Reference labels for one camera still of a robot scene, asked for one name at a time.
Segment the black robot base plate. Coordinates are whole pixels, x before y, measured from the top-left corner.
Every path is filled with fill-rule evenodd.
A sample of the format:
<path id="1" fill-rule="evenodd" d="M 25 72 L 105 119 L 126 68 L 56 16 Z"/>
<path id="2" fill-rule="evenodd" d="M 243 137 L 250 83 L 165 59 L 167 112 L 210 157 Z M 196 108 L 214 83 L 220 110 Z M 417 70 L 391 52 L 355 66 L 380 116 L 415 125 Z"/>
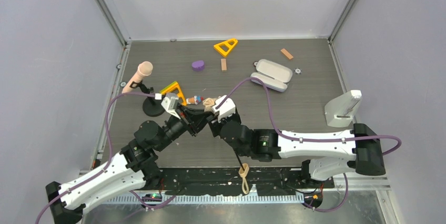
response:
<path id="1" fill-rule="evenodd" d="M 253 167 L 246 178 L 250 189 L 255 188 L 260 196 L 292 195 L 296 190 L 313 191 L 323 185 L 332 189 L 332 178 L 324 182 L 310 180 L 293 167 Z M 238 168 L 164 168 L 161 176 L 142 190 L 162 189 L 173 196 L 239 196 L 242 195 L 242 178 Z"/>

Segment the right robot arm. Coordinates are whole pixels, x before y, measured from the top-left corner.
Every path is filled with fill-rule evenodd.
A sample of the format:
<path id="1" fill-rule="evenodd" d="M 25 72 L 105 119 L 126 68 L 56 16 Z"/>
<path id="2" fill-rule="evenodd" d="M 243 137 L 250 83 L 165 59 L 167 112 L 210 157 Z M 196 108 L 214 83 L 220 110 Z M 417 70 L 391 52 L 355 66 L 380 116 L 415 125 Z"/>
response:
<path id="1" fill-rule="evenodd" d="M 261 162 L 306 157 L 302 175 L 306 179 L 328 178 L 356 172 L 365 176 L 386 174 L 380 139 L 367 125 L 333 133 L 295 133 L 274 129 L 249 129 L 238 115 L 209 122 L 213 136 L 224 140 L 236 154 Z"/>

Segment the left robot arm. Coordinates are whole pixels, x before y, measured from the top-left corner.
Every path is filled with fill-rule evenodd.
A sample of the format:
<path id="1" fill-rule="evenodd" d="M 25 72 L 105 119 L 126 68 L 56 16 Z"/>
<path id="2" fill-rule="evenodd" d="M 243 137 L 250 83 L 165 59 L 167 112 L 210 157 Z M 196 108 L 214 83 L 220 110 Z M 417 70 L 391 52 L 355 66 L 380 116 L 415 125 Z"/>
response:
<path id="1" fill-rule="evenodd" d="M 88 213 L 114 196 L 144 187 L 156 188 L 163 173 L 156 164 L 161 152 L 183 133 L 199 133 L 215 115 L 203 109 L 180 105 L 163 127 L 143 122 L 134 138 L 103 165 L 73 181 L 46 186 L 49 208 L 55 223 L 78 223 Z"/>

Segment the beige folding umbrella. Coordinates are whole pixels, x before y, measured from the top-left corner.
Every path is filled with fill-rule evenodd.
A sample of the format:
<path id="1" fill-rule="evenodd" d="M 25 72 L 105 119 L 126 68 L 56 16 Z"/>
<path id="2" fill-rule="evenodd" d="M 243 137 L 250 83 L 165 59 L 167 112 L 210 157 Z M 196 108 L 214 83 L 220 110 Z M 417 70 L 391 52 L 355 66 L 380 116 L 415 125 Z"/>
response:
<path id="1" fill-rule="evenodd" d="M 206 98 L 202 104 L 204 105 L 204 111 L 212 111 L 213 106 L 216 105 L 216 100 L 218 98 Z M 248 185 L 248 181 L 246 179 L 246 176 L 249 171 L 249 166 L 247 164 L 242 164 L 240 158 L 238 155 L 236 155 L 239 163 L 240 163 L 240 169 L 238 171 L 240 178 L 242 179 L 241 183 L 241 190 L 244 195 L 249 194 L 250 188 Z"/>

